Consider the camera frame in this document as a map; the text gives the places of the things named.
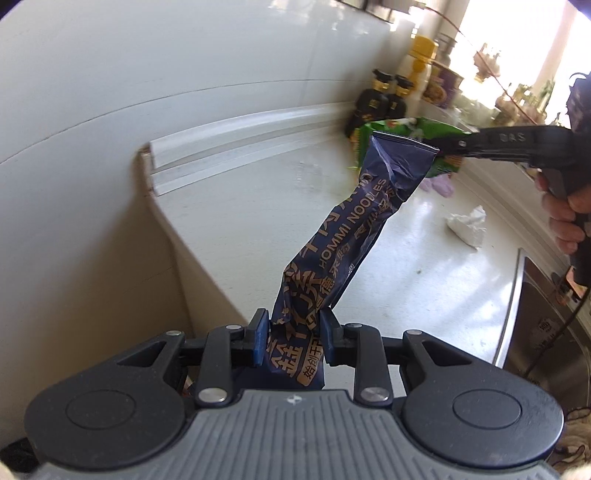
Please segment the person right hand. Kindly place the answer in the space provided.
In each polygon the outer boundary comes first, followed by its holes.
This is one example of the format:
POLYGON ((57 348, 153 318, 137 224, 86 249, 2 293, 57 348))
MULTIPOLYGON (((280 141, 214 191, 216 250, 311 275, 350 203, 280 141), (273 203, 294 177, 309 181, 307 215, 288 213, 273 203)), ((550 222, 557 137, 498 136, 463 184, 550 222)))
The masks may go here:
POLYGON ((590 213, 590 185, 562 200, 550 192, 549 182, 542 173, 537 175, 535 184, 543 193, 542 208, 549 215, 549 228, 557 247, 562 253, 573 255, 586 238, 585 230, 575 224, 575 219, 577 214, 590 213))

